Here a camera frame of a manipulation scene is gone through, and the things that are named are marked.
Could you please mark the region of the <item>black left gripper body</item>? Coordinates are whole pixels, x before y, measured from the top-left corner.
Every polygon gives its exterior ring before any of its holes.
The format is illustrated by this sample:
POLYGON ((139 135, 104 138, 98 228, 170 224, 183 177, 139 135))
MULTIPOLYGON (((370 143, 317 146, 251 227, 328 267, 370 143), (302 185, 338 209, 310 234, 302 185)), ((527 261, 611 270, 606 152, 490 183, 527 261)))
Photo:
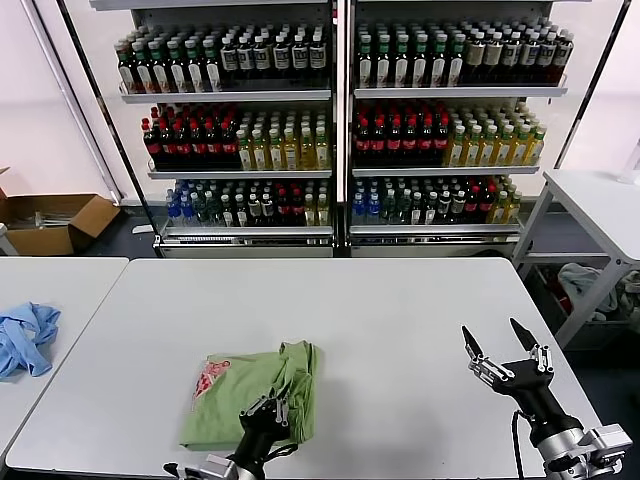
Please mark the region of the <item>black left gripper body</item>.
POLYGON ((289 438, 290 426, 286 417, 278 417, 275 410, 258 410, 239 416, 244 434, 235 452, 235 463, 265 463, 273 445, 289 438))

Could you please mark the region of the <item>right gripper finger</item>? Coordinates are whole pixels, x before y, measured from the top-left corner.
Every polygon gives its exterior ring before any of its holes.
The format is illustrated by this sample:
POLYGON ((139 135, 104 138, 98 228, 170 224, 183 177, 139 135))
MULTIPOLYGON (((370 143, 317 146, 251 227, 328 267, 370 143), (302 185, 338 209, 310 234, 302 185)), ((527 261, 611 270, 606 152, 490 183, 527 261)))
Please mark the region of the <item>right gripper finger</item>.
POLYGON ((484 383, 504 383, 513 378, 513 372, 486 356, 466 326, 461 327, 465 350, 470 357, 468 368, 484 383))
POLYGON ((535 362, 536 370, 539 373, 552 373, 553 365, 550 347, 539 343, 531 331, 520 324, 515 318, 510 318, 509 321, 520 344, 535 362))

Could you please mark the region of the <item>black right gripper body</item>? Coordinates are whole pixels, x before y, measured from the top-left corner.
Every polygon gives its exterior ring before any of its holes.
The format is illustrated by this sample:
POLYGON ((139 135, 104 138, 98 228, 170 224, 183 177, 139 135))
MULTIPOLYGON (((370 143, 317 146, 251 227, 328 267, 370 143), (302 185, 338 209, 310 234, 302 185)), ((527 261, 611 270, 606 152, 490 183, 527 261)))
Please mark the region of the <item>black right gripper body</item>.
POLYGON ((580 421, 564 412, 549 389, 553 373, 541 373, 534 360, 509 362, 504 367, 513 372, 514 377, 506 381, 495 380, 492 389, 516 401, 530 425, 530 440, 545 440, 563 431, 580 428, 580 421))

